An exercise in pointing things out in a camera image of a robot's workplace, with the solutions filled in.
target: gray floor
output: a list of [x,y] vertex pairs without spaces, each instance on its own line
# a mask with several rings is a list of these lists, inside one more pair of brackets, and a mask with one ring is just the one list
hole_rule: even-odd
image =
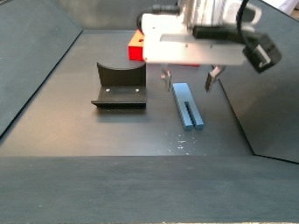
[[146,108],[98,110],[96,63],[130,67],[130,31],[85,31],[0,142],[0,156],[250,155],[220,84],[204,90],[208,66],[170,66],[172,81],[190,87],[202,130],[184,131],[160,67],[146,67]]
[[0,222],[297,222],[297,173],[246,156],[0,157]]

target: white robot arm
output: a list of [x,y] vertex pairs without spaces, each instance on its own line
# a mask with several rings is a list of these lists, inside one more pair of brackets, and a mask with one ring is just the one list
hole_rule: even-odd
[[213,65],[206,91],[224,66],[241,65],[248,59],[261,73],[281,54],[268,36],[253,32],[260,16],[261,10],[248,0],[180,0],[174,6],[154,5],[137,18],[144,61]]

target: gray wall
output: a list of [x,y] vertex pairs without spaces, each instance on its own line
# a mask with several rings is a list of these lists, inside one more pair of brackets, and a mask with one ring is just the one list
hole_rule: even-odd
[[253,152],[299,162],[299,22],[252,4],[262,9],[256,30],[268,33],[282,59],[261,74],[248,63],[228,67],[220,81]]
[[81,29],[54,0],[0,4],[0,136]]
[[61,8],[86,30],[134,30],[136,16],[153,4],[176,0],[57,0]]

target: blue rectangular bar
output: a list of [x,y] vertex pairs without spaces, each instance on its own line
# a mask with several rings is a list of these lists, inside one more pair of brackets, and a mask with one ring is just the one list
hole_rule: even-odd
[[194,127],[196,130],[202,129],[201,115],[192,99],[192,92],[186,83],[173,83],[172,92],[176,100],[177,109],[181,116],[181,123],[185,130]]

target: cable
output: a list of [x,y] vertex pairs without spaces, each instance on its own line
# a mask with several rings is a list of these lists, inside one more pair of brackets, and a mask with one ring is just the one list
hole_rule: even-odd
[[248,0],[242,0],[241,4],[238,6],[238,10],[237,10],[237,16],[236,16],[236,20],[237,20],[237,34],[241,37],[241,40],[244,42],[245,47],[252,49],[252,45],[249,44],[248,38],[244,35],[244,32],[241,30],[242,14],[244,14],[244,10],[246,8],[246,4],[248,4]]

